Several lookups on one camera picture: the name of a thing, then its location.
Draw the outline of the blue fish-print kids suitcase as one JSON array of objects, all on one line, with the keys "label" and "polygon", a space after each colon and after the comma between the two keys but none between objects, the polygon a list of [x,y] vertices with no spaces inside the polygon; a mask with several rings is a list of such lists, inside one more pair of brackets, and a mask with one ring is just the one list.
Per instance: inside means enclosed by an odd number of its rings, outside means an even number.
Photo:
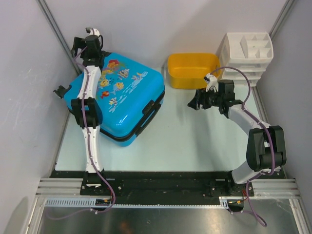
[{"label": "blue fish-print kids suitcase", "polygon": [[100,133],[129,146],[159,111],[165,95],[160,72],[118,53],[103,52],[95,100],[103,115]]}]

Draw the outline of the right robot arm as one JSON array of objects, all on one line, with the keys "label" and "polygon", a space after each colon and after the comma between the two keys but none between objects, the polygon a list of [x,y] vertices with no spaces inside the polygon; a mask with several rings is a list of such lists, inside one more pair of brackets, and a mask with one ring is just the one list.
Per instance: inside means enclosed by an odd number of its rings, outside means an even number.
[{"label": "right robot arm", "polygon": [[197,89],[188,107],[199,110],[217,107],[220,114],[236,123],[248,136],[246,160],[230,171],[221,188],[229,195],[241,194],[247,182],[260,176],[271,176],[286,164],[284,131],[252,114],[244,102],[236,99],[232,80],[218,81],[214,76],[204,78],[205,88]]}]

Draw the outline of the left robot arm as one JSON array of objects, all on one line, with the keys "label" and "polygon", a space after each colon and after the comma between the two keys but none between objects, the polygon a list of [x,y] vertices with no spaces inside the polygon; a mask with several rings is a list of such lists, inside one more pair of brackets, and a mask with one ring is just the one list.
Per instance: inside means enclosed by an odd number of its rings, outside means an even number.
[{"label": "left robot arm", "polygon": [[83,80],[78,96],[71,100],[71,107],[77,124],[81,127],[86,149],[86,169],[82,189],[91,189],[97,195],[104,194],[108,183],[103,180],[103,167],[99,162],[98,136],[102,123],[102,113],[96,100],[98,80],[103,68],[102,35],[88,35],[76,38],[72,53],[83,60],[78,65],[83,69]]}]

